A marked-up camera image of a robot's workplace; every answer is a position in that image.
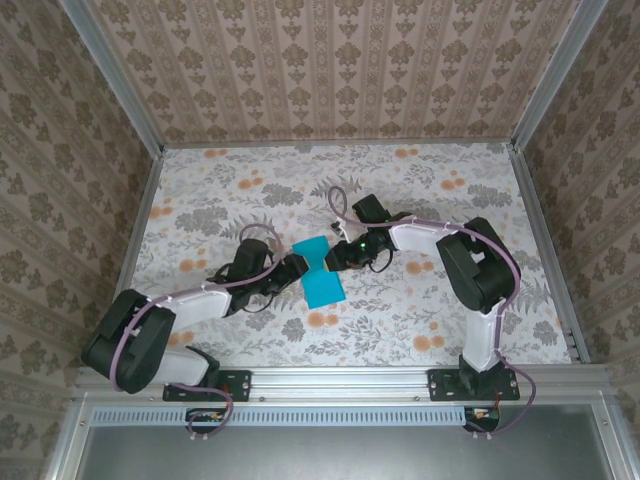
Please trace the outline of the aluminium table side rail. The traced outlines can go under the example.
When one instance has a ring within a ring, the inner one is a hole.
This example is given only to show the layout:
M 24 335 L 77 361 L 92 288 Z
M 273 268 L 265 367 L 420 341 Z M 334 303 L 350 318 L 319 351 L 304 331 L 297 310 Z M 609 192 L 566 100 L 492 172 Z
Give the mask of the aluminium table side rail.
M 591 358 L 566 285 L 543 210 L 523 152 L 511 144 L 509 157 L 526 209 L 537 251 L 549 284 L 563 337 L 573 363 L 590 364 Z
M 145 228 L 151 213 L 155 192 L 159 185 L 159 179 L 163 168 L 163 152 L 160 152 L 151 163 L 149 176 L 144 184 L 140 205 L 135 216 L 131 234 L 129 237 L 124 260 L 121 265 L 120 273 L 116 282 L 115 290 L 111 298 L 109 306 L 105 309 L 98 325 L 106 317 L 109 309 L 115 302 L 115 299 L 122 290 L 130 287 L 135 272 L 137 258 L 140 252 Z

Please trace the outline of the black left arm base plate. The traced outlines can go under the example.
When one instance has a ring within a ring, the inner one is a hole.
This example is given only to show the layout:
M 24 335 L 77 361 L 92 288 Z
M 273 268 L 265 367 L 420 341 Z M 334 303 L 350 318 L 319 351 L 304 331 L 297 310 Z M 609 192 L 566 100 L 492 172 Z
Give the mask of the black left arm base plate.
M 182 388 L 173 384 L 164 386 L 162 399 L 165 402 L 202 403 L 223 402 L 225 398 L 211 389 L 225 392 L 233 401 L 248 402 L 252 386 L 250 370 L 216 370 L 205 374 L 193 387 Z

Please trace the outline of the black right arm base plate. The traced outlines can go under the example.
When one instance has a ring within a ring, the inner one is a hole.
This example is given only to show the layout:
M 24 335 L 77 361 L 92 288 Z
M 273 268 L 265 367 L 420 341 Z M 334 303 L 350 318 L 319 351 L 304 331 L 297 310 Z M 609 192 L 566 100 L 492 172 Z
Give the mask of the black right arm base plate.
M 512 369 L 497 365 L 496 369 L 478 373 L 458 368 L 427 371 L 430 399 L 446 401 L 515 401 L 521 398 L 518 381 Z

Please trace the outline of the long aluminium mounting rail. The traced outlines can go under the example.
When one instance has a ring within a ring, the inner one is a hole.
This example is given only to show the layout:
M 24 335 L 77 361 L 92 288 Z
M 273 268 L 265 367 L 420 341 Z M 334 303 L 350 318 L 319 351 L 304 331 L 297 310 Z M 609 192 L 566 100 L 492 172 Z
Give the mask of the long aluminium mounting rail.
M 418 367 L 251 367 L 241 383 L 243 406 L 427 405 L 431 402 L 429 366 Z M 615 399 L 606 369 L 593 364 L 524 365 L 533 384 L 517 376 L 520 398 L 500 397 L 502 406 L 586 405 Z M 74 404 L 145 405 L 162 401 L 164 387 L 137 394 L 114 391 L 109 382 L 83 368 L 71 394 Z

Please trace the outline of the thin aluminium table edge rail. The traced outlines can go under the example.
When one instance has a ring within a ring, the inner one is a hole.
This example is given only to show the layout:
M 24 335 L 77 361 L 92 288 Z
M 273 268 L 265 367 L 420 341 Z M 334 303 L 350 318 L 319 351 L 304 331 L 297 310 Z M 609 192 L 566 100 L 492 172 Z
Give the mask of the thin aluminium table edge rail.
M 261 147 L 316 147 L 316 146 L 350 146 L 350 145 L 471 145 L 476 143 L 511 144 L 508 137 L 496 138 L 400 138 L 400 139 L 315 139 L 315 140 L 286 140 L 286 141 L 229 141 L 229 142 L 200 142 L 200 143 L 166 143 L 164 150 L 207 149 L 207 148 L 261 148 Z

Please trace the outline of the grey metal panel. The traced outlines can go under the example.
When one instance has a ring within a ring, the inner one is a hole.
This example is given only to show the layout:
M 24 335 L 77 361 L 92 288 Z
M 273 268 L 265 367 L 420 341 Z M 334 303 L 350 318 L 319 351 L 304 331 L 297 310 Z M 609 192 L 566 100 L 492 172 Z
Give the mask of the grey metal panel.
M 77 480 L 613 480 L 583 427 L 475 439 L 458 428 L 98 428 Z

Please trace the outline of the blue paper sheet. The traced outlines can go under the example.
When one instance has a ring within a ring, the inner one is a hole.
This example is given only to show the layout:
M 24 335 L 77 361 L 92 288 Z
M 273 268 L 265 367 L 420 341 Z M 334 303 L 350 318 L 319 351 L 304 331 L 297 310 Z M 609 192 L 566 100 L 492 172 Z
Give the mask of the blue paper sheet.
M 339 275 L 329 271 L 324 264 L 325 257 L 330 252 L 326 236 L 317 236 L 295 243 L 292 245 L 292 251 L 302 256 L 309 267 L 301 277 L 301 284 L 310 309 L 328 306 L 346 299 Z

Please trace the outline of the black connector board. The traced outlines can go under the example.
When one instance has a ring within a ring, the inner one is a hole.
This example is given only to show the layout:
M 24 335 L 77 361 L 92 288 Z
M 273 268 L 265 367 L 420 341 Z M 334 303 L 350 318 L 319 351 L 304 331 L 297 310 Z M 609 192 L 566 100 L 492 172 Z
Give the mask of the black connector board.
M 196 436 L 212 435 L 224 422 L 226 408 L 193 408 L 185 413 L 185 428 Z
M 494 432 L 500 422 L 500 410 L 498 407 L 465 407 L 465 424 L 463 428 L 471 433 Z

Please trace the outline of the aluminium frame post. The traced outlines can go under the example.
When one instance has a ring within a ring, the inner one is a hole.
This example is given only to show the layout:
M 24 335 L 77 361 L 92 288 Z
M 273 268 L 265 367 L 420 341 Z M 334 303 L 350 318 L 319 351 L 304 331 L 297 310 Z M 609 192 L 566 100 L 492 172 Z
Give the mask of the aluminium frame post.
M 531 140 L 607 3 L 608 0 L 580 0 L 511 137 L 516 151 L 524 150 Z
M 153 124 L 143 103 L 126 72 L 126 62 L 117 58 L 98 17 L 91 11 L 88 0 L 60 0 L 71 23 L 89 50 L 94 62 L 101 70 L 109 87 L 126 113 L 139 139 L 151 158 L 162 157 L 164 142 L 159 129 Z

